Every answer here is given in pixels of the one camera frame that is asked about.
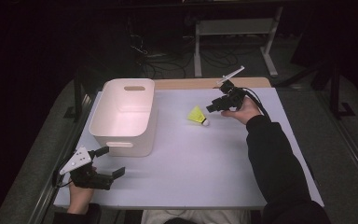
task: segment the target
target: basket handle cutout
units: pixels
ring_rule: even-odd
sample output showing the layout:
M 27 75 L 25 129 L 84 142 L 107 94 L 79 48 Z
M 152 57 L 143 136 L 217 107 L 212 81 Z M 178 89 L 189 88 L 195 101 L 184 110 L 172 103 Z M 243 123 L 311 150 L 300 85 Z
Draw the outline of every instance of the basket handle cutout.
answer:
M 143 86 L 125 86 L 125 91 L 145 91 L 146 88 Z

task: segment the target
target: dark background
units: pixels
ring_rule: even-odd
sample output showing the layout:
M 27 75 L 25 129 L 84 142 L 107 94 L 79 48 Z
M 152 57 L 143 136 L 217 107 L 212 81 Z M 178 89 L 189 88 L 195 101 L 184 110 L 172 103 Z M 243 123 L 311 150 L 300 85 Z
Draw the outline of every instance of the dark background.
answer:
M 327 58 L 358 87 L 358 1 L 323 2 L 315 8 L 289 7 L 278 33 L 303 34 L 294 63 L 307 67 Z M 81 7 L 66 10 L 68 6 Z M 156 34 L 150 31 L 165 36 L 164 29 L 176 27 L 165 49 L 180 52 L 181 35 L 191 33 L 192 20 L 217 15 L 164 10 L 159 13 L 166 22 L 158 22 L 147 13 L 96 12 L 87 6 L 86 0 L 65 1 L 65 6 L 60 1 L 0 1 L 0 205 L 52 104 L 76 72 L 88 74 L 82 77 L 88 92 L 115 77 L 140 75 L 128 17 L 131 28 L 150 38 L 149 43 Z M 221 10 L 218 15 L 235 13 Z

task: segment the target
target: white plastic basket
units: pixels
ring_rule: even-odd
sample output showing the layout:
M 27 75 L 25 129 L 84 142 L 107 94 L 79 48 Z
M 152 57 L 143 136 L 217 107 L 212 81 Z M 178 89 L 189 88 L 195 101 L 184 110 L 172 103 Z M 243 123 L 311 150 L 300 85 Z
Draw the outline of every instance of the white plastic basket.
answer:
M 143 157 L 153 148 L 157 124 L 153 80 L 120 78 L 106 82 L 89 132 L 111 156 Z

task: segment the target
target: black sleeve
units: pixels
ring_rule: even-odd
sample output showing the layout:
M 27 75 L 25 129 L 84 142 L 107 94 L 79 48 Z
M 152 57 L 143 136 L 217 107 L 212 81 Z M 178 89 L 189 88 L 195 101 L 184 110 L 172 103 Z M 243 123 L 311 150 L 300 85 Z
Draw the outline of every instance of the black sleeve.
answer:
M 263 223 L 330 223 L 322 207 L 313 202 L 304 172 L 279 123 L 264 116 L 246 125 L 249 160 L 267 205 Z
M 101 218 L 101 206 L 96 203 L 89 205 L 86 215 L 55 213 L 53 224 L 98 224 Z

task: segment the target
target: black cable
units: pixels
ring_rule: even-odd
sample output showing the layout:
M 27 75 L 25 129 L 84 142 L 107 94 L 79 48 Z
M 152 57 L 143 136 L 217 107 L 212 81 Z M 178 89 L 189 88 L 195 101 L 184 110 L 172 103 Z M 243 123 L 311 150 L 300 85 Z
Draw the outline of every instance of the black cable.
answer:
M 263 113 L 264 116 L 266 116 L 268 119 L 270 119 L 269 117 L 269 113 L 267 112 L 267 110 L 264 108 L 263 104 L 260 101 L 260 98 L 258 98 L 257 94 L 252 91 L 251 89 L 248 88 L 243 88 L 243 90 L 247 91 L 247 96 L 249 98 L 251 98 L 251 100 L 253 100 L 255 102 L 255 104 L 258 106 L 258 108 L 261 110 L 261 112 Z

